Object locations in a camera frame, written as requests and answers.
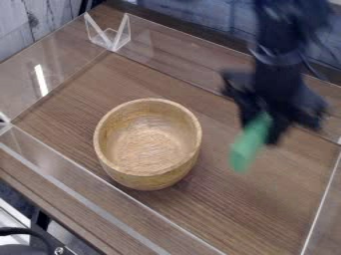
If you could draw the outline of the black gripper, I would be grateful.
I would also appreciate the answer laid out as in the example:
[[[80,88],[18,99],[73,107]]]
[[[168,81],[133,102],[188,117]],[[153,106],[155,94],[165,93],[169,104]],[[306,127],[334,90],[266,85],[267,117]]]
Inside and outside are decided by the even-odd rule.
[[[254,64],[251,72],[224,69],[219,72],[220,92],[238,105],[239,122],[244,128],[262,111],[274,114],[266,144],[276,145],[291,122],[310,129],[322,129],[329,105],[302,80],[299,65]]]

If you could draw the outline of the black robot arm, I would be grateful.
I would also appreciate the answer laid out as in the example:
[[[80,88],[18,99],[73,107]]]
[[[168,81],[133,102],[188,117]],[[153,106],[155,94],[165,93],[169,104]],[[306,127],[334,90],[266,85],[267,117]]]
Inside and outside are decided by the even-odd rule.
[[[319,130],[327,114],[327,102],[305,84],[302,70],[309,42],[329,26],[331,8],[326,0],[252,0],[252,10],[254,71],[222,71],[220,92],[238,106],[243,127],[259,114],[270,115],[264,143],[276,145],[293,125]]]

